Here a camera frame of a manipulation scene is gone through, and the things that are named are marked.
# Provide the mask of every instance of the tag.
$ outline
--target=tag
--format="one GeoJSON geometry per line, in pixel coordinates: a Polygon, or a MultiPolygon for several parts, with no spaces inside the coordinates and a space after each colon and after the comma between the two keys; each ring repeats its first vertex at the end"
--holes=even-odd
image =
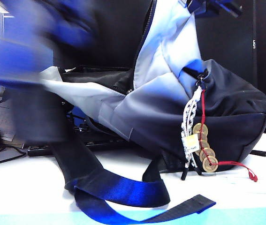
{"type": "Polygon", "coordinates": [[[183,137],[182,142],[186,153],[190,154],[197,150],[200,150],[197,134],[183,137]]]}

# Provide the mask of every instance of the brass coin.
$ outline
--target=brass coin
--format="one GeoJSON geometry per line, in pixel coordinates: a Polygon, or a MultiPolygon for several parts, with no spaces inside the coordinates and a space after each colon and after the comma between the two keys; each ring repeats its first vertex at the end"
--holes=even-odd
{"type": "Polygon", "coordinates": [[[215,172],[218,168],[218,161],[215,157],[213,156],[207,156],[206,158],[204,158],[203,160],[203,169],[208,172],[208,173],[212,173],[215,172]]]}
{"type": "Polygon", "coordinates": [[[202,148],[209,148],[210,147],[209,143],[205,140],[199,140],[199,146],[202,148]]]}
{"type": "MultiPolygon", "coordinates": [[[[207,155],[215,157],[215,152],[212,149],[204,148],[204,150],[206,151],[207,155]]],[[[202,162],[204,158],[206,158],[206,154],[204,153],[203,150],[201,150],[199,154],[199,159],[202,162]]]]}
{"type": "MultiPolygon", "coordinates": [[[[196,134],[196,132],[200,131],[200,128],[202,127],[201,123],[197,123],[196,125],[194,125],[192,132],[194,134],[196,134]]],[[[206,126],[206,124],[203,125],[203,132],[204,134],[207,136],[208,135],[208,127],[206,126]]]]}
{"type": "Polygon", "coordinates": [[[205,140],[208,141],[207,135],[204,134],[204,132],[202,132],[202,136],[200,137],[200,132],[197,131],[196,134],[198,134],[198,139],[199,140],[205,140]]]}

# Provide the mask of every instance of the webbing strap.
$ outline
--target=webbing strap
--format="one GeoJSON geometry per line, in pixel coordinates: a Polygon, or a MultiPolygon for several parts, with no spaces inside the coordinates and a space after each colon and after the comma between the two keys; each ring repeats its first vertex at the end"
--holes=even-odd
{"type": "Polygon", "coordinates": [[[191,200],[150,219],[135,221],[114,211],[111,201],[128,206],[158,207],[169,203],[169,195],[160,175],[155,180],[130,180],[105,170],[94,154],[71,133],[71,139],[51,144],[52,152],[63,171],[66,189],[73,191],[78,207],[92,219],[105,224],[140,224],[163,222],[203,211],[215,202],[197,195],[191,200]]]}
{"type": "Polygon", "coordinates": [[[146,224],[166,222],[192,213],[201,213],[216,203],[201,195],[197,195],[183,203],[146,220],[137,221],[127,218],[111,208],[104,200],[77,190],[76,205],[90,218],[109,225],[146,224]]]}

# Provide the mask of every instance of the white braided lanyard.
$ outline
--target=white braided lanyard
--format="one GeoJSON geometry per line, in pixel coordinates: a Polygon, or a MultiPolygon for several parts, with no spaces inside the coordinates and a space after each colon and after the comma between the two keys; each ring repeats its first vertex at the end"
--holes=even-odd
{"type": "MultiPolygon", "coordinates": [[[[193,97],[187,102],[184,108],[183,122],[181,125],[182,143],[183,143],[183,138],[192,135],[193,120],[198,107],[197,103],[200,100],[201,93],[202,93],[202,88],[198,86],[198,89],[194,92],[193,97]]],[[[190,161],[192,166],[197,168],[197,164],[194,160],[193,154],[188,152],[186,146],[184,146],[184,152],[187,160],[187,162],[185,163],[185,168],[189,168],[190,161]]]]}

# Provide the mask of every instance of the desk surface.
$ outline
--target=desk surface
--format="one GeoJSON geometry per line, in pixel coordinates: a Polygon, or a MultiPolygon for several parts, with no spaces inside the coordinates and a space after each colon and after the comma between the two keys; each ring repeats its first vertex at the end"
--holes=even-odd
{"type": "MultiPolygon", "coordinates": [[[[266,134],[254,148],[266,151],[266,134]]],[[[14,154],[7,150],[6,158],[14,154]]],[[[98,152],[103,166],[119,175],[140,180],[148,159],[130,151],[98,152]]],[[[198,176],[189,172],[186,181],[180,173],[162,174],[171,203],[155,210],[110,205],[123,215],[143,219],[201,194],[216,205],[201,214],[190,215],[170,224],[266,224],[266,157],[249,155],[244,161],[258,176],[255,183],[243,167],[218,172],[214,176],[198,176]]],[[[0,164],[0,225],[97,225],[84,215],[73,196],[64,189],[64,178],[54,157],[25,157],[0,164]]]]}

